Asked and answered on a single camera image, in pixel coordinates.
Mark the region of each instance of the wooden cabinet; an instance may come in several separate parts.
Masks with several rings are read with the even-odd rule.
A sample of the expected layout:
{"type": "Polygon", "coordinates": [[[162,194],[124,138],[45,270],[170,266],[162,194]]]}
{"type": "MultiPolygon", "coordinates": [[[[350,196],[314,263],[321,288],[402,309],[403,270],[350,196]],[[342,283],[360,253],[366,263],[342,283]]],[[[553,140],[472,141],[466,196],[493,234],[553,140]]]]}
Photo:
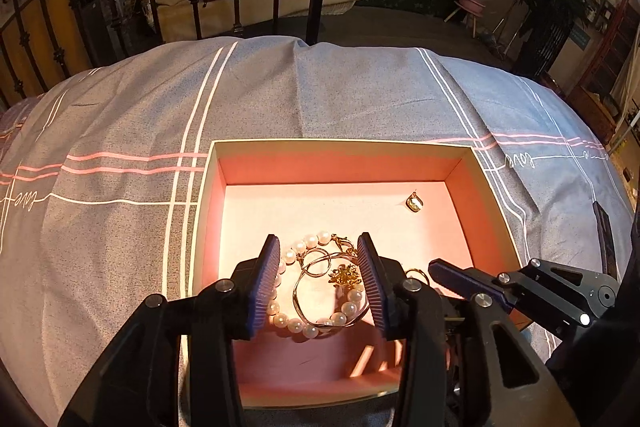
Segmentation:
{"type": "Polygon", "coordinates": [[[578,83],[601,97],[607,96],[613,89],[633,47],[640,23],[640,14],[628,1],[622,0],[620,3],[596,55],[578,83]]]}
{"type": "Polygon", "coordinates": [[[613,137],[616,122],[602,100],[609,97],[622,71],[639,23],[640,14],[629,0],[622,0],[589,67],[566,99],[604,145],[613,137]]]}

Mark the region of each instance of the metal screw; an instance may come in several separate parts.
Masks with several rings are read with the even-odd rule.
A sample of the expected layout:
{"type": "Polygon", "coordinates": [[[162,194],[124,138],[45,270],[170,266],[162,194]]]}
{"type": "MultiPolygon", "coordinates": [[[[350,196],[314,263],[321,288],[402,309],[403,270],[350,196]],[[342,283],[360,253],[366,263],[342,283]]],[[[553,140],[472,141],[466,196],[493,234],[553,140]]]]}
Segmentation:
{"type": "Polygon", "coordinates": [[[154,293],[145,299],[145,305],[147,308],[158,308],[162,301],[164,301],[164,298],[159,293],[154,293]]]}
{"type": "Polygon", "coordinates": [[[413,277],[409,277],[402,281],[402,287],[410,292],[417,292],[420,288],[422,288],[422,283],[413,277]]]}
{"type": "Polygon", "coordinates": [[[216,290],[220,293],[230,292],[234,288],[235,284],[231,279],[220,279],[216,282],[216,290]]]}
{"type": "Polygon", "coordinates": [[[494,303],[494,300],[486,293],[476,294],[474,300],[476,301],[476,304],[481,308],[488,308],[494,303]]]}

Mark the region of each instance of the floor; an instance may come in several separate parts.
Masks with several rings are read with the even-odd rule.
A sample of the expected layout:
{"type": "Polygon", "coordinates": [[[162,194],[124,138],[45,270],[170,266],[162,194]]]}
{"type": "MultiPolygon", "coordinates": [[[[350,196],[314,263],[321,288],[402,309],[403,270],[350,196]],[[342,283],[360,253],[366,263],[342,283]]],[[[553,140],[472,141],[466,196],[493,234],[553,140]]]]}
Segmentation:
{"type": "MultiPolygon", "coordinates": [[[[306,17],[291,17],[280,20],[278,32],[304,39],[305,30],[306,17]]],[[[247,37],[270,33],[270,21],[245,29],[247,37]]],[[[342,15],[323,16],[319,41],[339,46],[419,47],[494,68],[508,70],[510,67],[492,55],[479,39],[473,39],[471,29],[462,23],[444,23],[430,15],[387,8],[354,6],[342,15]]]]}

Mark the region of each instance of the pink stool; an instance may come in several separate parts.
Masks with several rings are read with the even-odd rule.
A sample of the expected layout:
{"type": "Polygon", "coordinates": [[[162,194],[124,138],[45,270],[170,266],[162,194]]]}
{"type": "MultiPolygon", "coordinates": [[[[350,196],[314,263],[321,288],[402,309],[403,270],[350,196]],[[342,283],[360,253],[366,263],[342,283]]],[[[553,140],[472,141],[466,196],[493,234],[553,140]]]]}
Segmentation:
{"type": "Polygon", "coordinates": [[[460,10],[464,10],[466,12],[465,16],[465,26],[468,23],[469,17],[473,19],[474,29],[473,29],[473,38],[476,38],[476,19],[482,17],[482,10],[485,8],[484,4],[479,3],[477,0],[457,0],[456,5],[458,6],[449,17],[444,19],[444,22],[449,22],[449,20],[460,10]]]}

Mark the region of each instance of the pink stripe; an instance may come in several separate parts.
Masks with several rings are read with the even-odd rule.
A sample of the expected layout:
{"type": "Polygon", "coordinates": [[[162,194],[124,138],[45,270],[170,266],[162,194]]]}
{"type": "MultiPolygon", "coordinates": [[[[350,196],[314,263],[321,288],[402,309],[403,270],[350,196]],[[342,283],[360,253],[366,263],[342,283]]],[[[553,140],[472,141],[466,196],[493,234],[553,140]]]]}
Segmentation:
{"type": "Polygon", "coordinates": [[[52,163],[51,165],[45,165],[44,167],[28,167],[26,165],[20,165],[18,167],[18,170],[22,169],[24,171],[29,171],[29,172],[38,172],[38,171],[44,171],[44,169],[52,169],[53,167],[56,167],[56,168],[62,167],[62,163],[52,163]]]}
{"type": "Polygon", "coordinates": [[[133,174],[156,174],[158,172],[204,172],[204,167],[160,167],[158,169],[151,169],[145,171],[143,169],[116,169],[113,167],[95,167],[93,169],[71,169],[66,166],[62,166],[61,169],[71,174],[93,174],[94,172],[115,172],[121,174],[123,172],[132,172],[133,174]]]}
{"type": "Polygon", "coordinates": [[[12,176],[15,180],[20,180],[21,182],[33,182],[39,180],[41,178],[49,178],[50,176],[57,176],[58,172],[47,172],[46,174],[41,174],[40,176],[36,176],[34,178],[24,178],[23,176],[12,176]]]}
{"type": "Polygon", "coordinates": [[[481,138],[438,138],[435,140],[428,140],[426,143],[452,143],[452,142],[483,142],[484,140],[487,140],[491,138],[491,134],[488,134],[486,136],[482,136],[481,138]]]}
{"type": "Polygon", "coordinates": [[[118,154],[114,152],[95,152],[93,154],[87,156],[71,156],[68,154],[66,158],[68,160],[74,162],[82,162],[85,160],[92,160],[94,158],[117,158],[119,160],[129,160],[132,162],[151,162],[154,160],[164,160],[166,158],[206,158],[206,153],[193,153],[193,152],[185,152],[185,153],[169,153],[169,154],[158,154],[156,156],[131,156],[129,154],[118,154]]]}

